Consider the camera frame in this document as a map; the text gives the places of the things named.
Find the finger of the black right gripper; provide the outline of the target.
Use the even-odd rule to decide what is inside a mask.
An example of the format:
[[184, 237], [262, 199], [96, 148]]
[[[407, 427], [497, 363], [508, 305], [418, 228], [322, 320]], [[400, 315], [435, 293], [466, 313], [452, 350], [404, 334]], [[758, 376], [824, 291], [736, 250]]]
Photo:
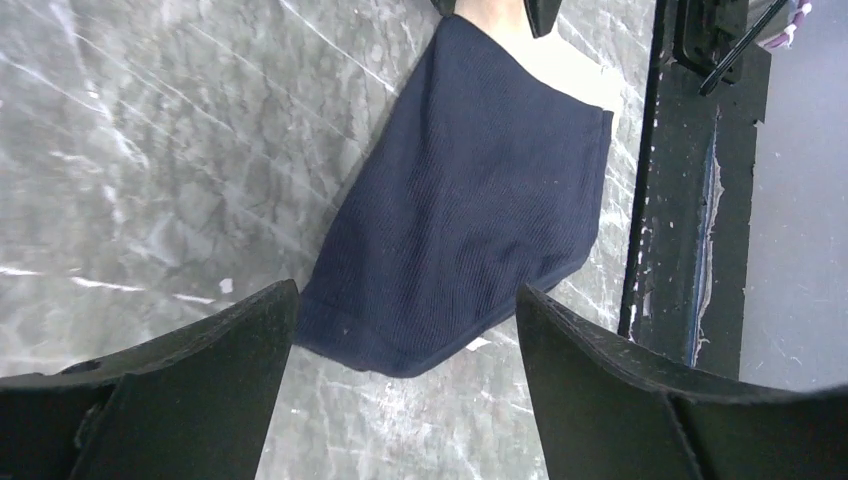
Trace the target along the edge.
[[549, 35], [556, 24], [562, 0], [524, 0], [523, 3], [533, 37]]
[[431, 4], [441, 16], [451, 16], [455, 11], [456, 0], [431, 0]]

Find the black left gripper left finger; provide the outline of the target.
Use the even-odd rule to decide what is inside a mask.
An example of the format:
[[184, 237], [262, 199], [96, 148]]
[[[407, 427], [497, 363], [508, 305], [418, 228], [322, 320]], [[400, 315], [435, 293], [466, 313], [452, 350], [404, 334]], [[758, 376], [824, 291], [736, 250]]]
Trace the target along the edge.
[[1, 381], [5, 479], [251, 479], [299, 296], [276, 282], [137, 346]]

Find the navy underwear beige waistband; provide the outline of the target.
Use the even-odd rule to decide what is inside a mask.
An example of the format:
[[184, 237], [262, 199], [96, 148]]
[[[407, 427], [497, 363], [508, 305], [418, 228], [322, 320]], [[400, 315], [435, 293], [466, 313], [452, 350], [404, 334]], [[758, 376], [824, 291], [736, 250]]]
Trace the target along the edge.
[[296, 345], [418, 376], [546, 291], [596, 241], [614, 115], [574, 96], [523, 1], [456, 1], [398, 95], [301, 293]]

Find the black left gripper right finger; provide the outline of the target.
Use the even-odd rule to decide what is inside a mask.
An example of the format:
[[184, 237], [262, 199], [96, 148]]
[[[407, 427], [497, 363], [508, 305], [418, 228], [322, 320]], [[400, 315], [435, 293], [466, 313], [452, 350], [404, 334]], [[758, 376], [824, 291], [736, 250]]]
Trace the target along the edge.
[[552, 479], [843, 479], [847, 390], [792, 392], [687, 367], [529, 286], [519, 343]]

